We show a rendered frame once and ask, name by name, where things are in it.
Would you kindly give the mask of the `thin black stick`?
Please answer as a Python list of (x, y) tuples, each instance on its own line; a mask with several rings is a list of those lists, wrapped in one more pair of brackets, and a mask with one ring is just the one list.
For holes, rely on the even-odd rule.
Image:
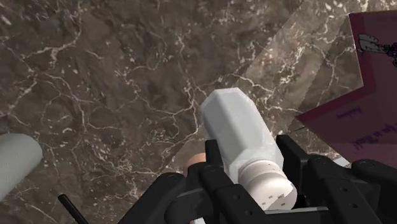
[(57, 199), (65, 207), (65, 209), (69, 212), (69, 214), (73, 217), (77, 224), (89, 224), (67, 195), (61, 194), (57, 197)]

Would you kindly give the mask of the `white shaker bottle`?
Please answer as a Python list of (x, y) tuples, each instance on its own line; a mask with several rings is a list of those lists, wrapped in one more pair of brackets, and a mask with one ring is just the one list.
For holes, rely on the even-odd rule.
[(214, 90), (202, 103), (205, 136), (216, 140), (229, 178), (263, 210), (289, 210), (297, 200), (284, 157), (254, 102), (239, 88)]

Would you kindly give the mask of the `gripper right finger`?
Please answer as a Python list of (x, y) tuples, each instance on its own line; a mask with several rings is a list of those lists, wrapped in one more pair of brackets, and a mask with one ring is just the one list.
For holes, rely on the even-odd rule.
[(298, 191), (296, 210), (277, 214), (277, 224), (397, 224), (396, 168), (371, 159), (345, 168), (306, 153), (287, 135), (276, 143)]

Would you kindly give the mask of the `white paper roll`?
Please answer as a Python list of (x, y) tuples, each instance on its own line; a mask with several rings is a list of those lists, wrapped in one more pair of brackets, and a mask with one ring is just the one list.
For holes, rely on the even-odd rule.
[(39, 143), (25, 134), (0, 135), (0, 202), (43, 158)]

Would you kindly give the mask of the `maroon book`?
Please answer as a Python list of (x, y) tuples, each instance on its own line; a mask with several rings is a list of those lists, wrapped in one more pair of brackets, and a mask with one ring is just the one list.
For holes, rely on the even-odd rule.
[(397, 168), (397, 10), (349, 14), (363, 86), (297, 118), (350, 162)]

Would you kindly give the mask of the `orange round object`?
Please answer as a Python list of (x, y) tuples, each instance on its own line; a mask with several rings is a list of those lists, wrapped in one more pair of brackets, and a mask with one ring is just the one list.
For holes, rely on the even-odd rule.
[(206, 155), (205, 155), (205, 153), (198, 153), (198, 154), (192, 156), (191, 158), (189, 158), (189, 159), (185, 162), (185, 164), (184, 164), (184, 166), (183, 166), (183, 174), (184, 174), (185, 176), (187, 176), (187, 175), (188, 175), (188, 168), (189, 168), (191, 165), (197, 164), (197, 163), (200, 163), (200, 162), (205, 162), (205, 161), (206, 161)]

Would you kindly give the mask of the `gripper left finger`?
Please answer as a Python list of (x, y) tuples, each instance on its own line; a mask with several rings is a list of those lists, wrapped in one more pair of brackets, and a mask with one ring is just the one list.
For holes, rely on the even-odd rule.
[(273, 224), (260, 206), (223, 169), (216, 140), (205, 142), (205, 162), (188, 175), (166, 172), (141, 195), (118, 224)]

